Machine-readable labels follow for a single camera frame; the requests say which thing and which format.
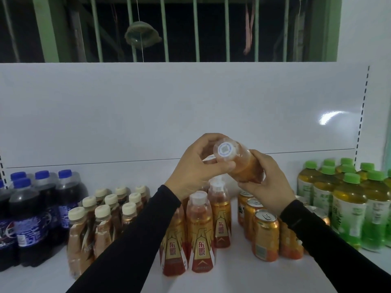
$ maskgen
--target black sleeve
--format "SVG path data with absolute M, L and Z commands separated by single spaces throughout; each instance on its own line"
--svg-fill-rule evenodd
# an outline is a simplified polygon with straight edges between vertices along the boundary
M 361 292 L 363 281 L 391 288 L 391 276 L 341 239 L 325 222 L 294 200 L 281 220 L 296 233 L 337 292 Z
M 141 292 L 179 199 L 162 185 L 136 220 L 80 276 L 67 293 Z

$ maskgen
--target blue bottle cap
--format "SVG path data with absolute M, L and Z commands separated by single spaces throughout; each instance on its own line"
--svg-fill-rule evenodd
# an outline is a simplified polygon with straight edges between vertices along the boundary
M 20 189 L 31 186 L 31 180 L 29 178 L 17 179 L 14 181 L 14 188 Z
M 36 172 L 35 173 L 35 179 L 36 180 L 42 180 L 42 179 L 46 179 L 50 176 L 50 173 L 49 171 L 39 171 L 39 172 Z
M 60 179 L 72 177 L 72 171 L 70 169 L 63 169 L 62 171 L 58 172 L 58 177 Z
M 22 179 L 22 178 L 26 178 L 27 175 L 26 175 L 26 172 L 16 172 L 16 173 L 12 173 L 11 174 L 11 181 L 15 181 L 17 179 Z

